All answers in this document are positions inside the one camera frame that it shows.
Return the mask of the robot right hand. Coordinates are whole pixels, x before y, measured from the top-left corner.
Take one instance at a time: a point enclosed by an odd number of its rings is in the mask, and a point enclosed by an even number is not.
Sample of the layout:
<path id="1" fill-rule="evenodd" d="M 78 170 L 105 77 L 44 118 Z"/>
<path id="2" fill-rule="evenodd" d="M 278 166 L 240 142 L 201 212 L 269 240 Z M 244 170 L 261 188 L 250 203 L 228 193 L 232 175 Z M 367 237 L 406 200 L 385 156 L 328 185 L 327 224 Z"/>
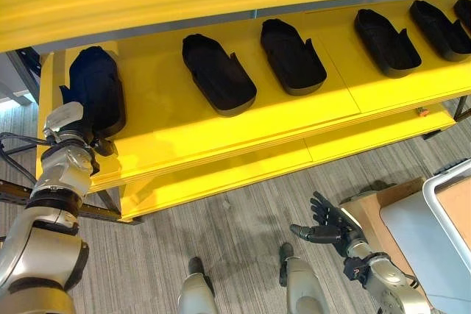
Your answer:
<path id="1" fill-rule="evenodd" d="M 314 191 L 310 204 L 317 225 L 291 224 L 289 229 L 297 237 L 311 243 L 333 244 L 341 257 L 347 257 L 347 250 L 355 241 L 366 242 L 361 227 L 340 208 L 334 207 L 321 193 Z"/>

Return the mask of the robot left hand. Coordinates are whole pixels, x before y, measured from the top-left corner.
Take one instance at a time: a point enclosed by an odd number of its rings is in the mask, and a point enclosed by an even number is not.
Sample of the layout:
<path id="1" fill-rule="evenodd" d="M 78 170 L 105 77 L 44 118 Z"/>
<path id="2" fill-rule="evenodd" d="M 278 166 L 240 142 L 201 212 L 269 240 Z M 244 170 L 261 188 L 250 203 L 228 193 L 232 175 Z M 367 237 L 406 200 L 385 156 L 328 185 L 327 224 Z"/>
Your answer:
<path id="1" fill-rule="evenodd" d="M 53 110 L 46 117 L 43 134 L 47 140 L 55 143 L 70 139 L 81 140 L 86 147 L 104 157 L 116 153 L 112 141 L 99 137 L 92 130 L 92 123 L 84 117 L 84 107 L 77 101 L 71 101 Z"/>

